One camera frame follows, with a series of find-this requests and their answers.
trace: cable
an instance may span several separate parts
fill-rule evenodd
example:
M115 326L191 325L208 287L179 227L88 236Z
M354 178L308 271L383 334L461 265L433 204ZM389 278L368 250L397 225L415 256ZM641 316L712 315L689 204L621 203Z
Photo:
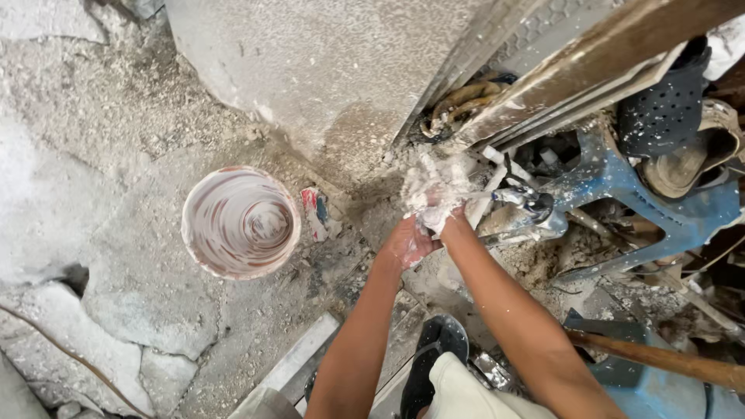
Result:
M735 248L736 248L737 246L739 246L739 245L740 245L740 243L742 243L742 242L745 242L745 236L742 236L742 237L741 237L741 238L740 238L739 240L737 240L737 242L736 242L736 243L734 243L734 244L733 244L733 245L732 245L732 246L731 246L731 247L730 247L729 249L727 249L726 251L724 251L724 253L722 253L721 255L717 256L717 257L716 257L716 258L714 258L714 259L713 259L713 260L712 260L711 262L707 263L707 264L706 264L706 265L704 265L703 267L701 267L701 268L698 268L698 269L697 269L697 270L695 270L695 271L682 271L682 273L683 273L683 274L697 274L697 273L699 273L699 272L704 272L704 271L705 271L706 269L709 269L709 268L710 268L710 267L711 267L711 266L712 266L713 264L715 264L716 262L718 262L718 261L719 261L719 259L722 259L723 257L727 256L727 254L729 254L729 252L733 251L733 250L734 250L734 249L735 249Z
M127 397L124 396L121 393L121 391L119 391L119 389L116 388L116 386L111 381L109 381L109 379L106 378L106 376L104 375L104 373L101 372L101 370L99 370L95 366L89 364L88 361L86 361L85 359L80 358L78 355L75 355L74 353L72 353L69 350L65 349L64 346L62 346L61 344L57 343L57 341L54 340L54 338L52 338L50 335L48 335L46 332L44 332L44 330L42 330L41 327L37 326L37 324L34 323L32 320L29 320L25 316L20 315L20 314L14 312L13 310L8 309L8 308L6 308L6 307L4 307L2 305L0 305L0 309L2 311L6 312L9 315L12 315L14 318L17 318L19 320L23 320L24 322L28 323L29 326L31 326L34 329L36 329L37 332L39 332L41 334L41 336L44 336L44 338L46 338L48 341L50 341L52 345L56 346L57 349L63 351L67 356L73 358L75 361L78 361L79 363L83 364L83 366L85 366L86 368L88 368L93 374L96 375L96 377L98 377L101 381L103 381L104 384L106 385L106 387L110 388L111 391L113 391L114 394L116 394L117 397L119 397L121 399L121 401L123 401L127 406L130 407L130 409L132 409L133 411L135 411L138 415L144 417L145 419L153 419L153 417L151 417L149 415L146 415L142 410L137 409L137 406L133 405L132 402L130 402L129 399L127 399Z

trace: concrete wall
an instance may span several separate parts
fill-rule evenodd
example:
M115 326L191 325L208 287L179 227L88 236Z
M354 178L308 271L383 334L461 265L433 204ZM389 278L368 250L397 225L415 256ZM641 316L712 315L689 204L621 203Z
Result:
M493 0L167 0L178 49L224 103L258 110L344 189L365 184Z

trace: brown wire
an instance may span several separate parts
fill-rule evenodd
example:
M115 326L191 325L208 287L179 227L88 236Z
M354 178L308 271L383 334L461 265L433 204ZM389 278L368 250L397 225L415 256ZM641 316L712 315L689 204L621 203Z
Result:
M42 328L41 328L41 327L37 326L37 324L36 324L36 323L34 323L34 322L33 322L32 320L30 320L30 319L26 318L26 317L25 317L25 316L23 316L23 315L20 315L20 314L18 314L18 313L16 313L16 312L14 312L14 311L13 311L13 310L11 310L11 309L8 309L8 308L6 308L6 307L4 307L4 306L2 306L2 305L0 305L0 309L1 309L2 311L6 312L6 313L7 313L7 314L9 314L9 315L12 315L12 316L13 316L14 318L17 318L17 319L19 319L19 320L23 320L23 321L25 321L26 323L28 323L28 325L29 325L29 326L31 326L31 327L33 327L34 329L36 329L36 330L37 330L37 332L39 332L39 333L40 333L40 334L41 334L42 336L44 336L44 337L45 337L45 338L46 338L46 339L47 339L48 341L50 341L52 345L56 346L56 347L57 347L57 349L59 349L59 350L63 351L63 352L64 352L64 353L65 353L65 354L66 354L67 356L69 356L69 357L73 358L73 359L74 359L75 361L78 361L79 363L83 364L83 366L85 366L86 368L88 368L88 369L89 369L89 370L90 370L90 371L91 371L91 372L92 372L93 374L95 374L95 375L96 375L96 377L98 377L98 378L99 378L99 379L100 379L101 381L103 381L103 382L104 382L104 384L106 385L106 387L110 388L110 389L111 389L111 391L113 391L113 392L114 392L114 394L116 394L116 396L117 396L117 397L119 397L119 398L121 399L121 401L123 401L123 402L124 402L124 403L125 403L125 404L126 404L127 406L129 406L129 407L130 407L130 408L131 408L131 409L132 409L133 411L137 412L137 414L138 414L138 415L140 415L140 416L144 417L145 419L153 419L153 418L152 418L151 416L149 416L149 415L146 415L146 414L145 414L145 413L144 413L144 412L143 412L142 410L140 410L140 409L137 409L137 406L133 405L133 404L132 404L132 402L130 402L130 401L129 401L129 399L127 399L127 397L126 397L126 396L124 396L124 395L123 395L123 394L121 393L121 391L119 391L119 389L118 389L118 388L116 388L116 386L115 386L115 385L114 385L114 384L113 384L113 383L112 383L111 381L109 381L109 379L108 379L108 378L106 378L106 376L104 375L104 373L102 373L102 372L101 372L101 370L99 370L99 369L98 369L98 368L96 368L95 366L93 366L93 365L89 364L89 363L88 363L88 361L86 361L85 359L83 359L83 358L80 358L80 357L79 357L78 355L75 355L74 353L72 353L72 352L70 352L69 350L65 349L65 348L64 348L64 347L63 347L63 346L62 346L61 344L57 343L57 341L56 341L56 340L54 340L54 338L52 338L52 337L51 337L50 335L48 335L48 334L47 334L46 332L44 332L44 330L42 330Z

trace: brown wooden board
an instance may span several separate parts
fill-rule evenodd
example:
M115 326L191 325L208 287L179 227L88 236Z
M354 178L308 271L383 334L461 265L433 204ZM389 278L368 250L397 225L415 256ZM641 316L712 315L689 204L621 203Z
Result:
M452 138L456 154L745 13L742 0L632 0L541 62Z

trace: wooden handle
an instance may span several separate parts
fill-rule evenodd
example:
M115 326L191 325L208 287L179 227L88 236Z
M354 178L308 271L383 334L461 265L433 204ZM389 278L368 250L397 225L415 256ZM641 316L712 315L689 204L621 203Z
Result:
M745 393L745 367L672 350L567 330L572 344Z

